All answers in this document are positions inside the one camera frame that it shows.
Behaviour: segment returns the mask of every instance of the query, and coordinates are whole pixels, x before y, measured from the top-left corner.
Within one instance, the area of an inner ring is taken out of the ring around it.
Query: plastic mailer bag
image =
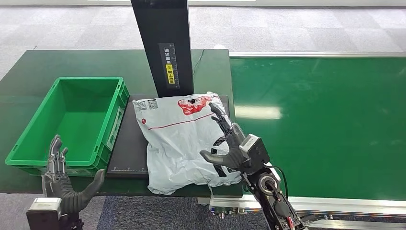
[[[238,183],[239,172],[206,162],[207,150],[227,154],[224,133],[211,119],[209,103],[224,111],[216,93],[133,101],[139,126],[147,139],[148,189],[169,195],[188,184],[211,187]]]

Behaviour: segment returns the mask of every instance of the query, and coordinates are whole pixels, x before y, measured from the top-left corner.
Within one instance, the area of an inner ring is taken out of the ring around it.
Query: gray carpet floor
[[[189,16],[192,48],[406,51],[406,9],[190,7]],[[26,50],[142,48],[131,7],[0,6],[0,79]],[[0,194],[0,229],[28,229],[35,197]],[[194,198],[95,197],[81,217],[86,230],[266,227],[260,213],[219,220]]]

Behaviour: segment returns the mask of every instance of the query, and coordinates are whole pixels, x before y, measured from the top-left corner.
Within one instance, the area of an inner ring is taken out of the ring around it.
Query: robotic arm
[[[202,150],[200,154],[212,164],[223,165],[238,170],[244,183],[262,207],[270,230],[304,230],[305,227],[280,189],[280,179],[270,161],[262,139],[249,134],[245,137],[240,126],[231,123],[228,117],[214,103],[212,119],[224,132],[230,152],[227,155],[213,155]]]
[[[46,197],[35,199],[26,215],[31,230],[82,230],[79,212],[90,202],[104,182],[104,170],[82,192],[75,192],[66,173],[67,148],[60,150],[62,140],[56,135],[49,146],[42,188]]]

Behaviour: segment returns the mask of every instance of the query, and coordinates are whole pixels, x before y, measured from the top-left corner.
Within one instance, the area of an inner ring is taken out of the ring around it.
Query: qr code
[[[154,100],[148,100],[149,109],[158,109],[158,102]]]
[[[147,104],[145,101],[137,102],[138,109],[139,110],[146,110],[147,109]]]

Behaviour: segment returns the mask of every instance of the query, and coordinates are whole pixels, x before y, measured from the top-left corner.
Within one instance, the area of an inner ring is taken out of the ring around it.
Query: green plastic crate
[[[29,174],[45,171],[48,148],[59,134],[69,176],[106,169],[129,93],[120,77],[58,78],[6,158]]]

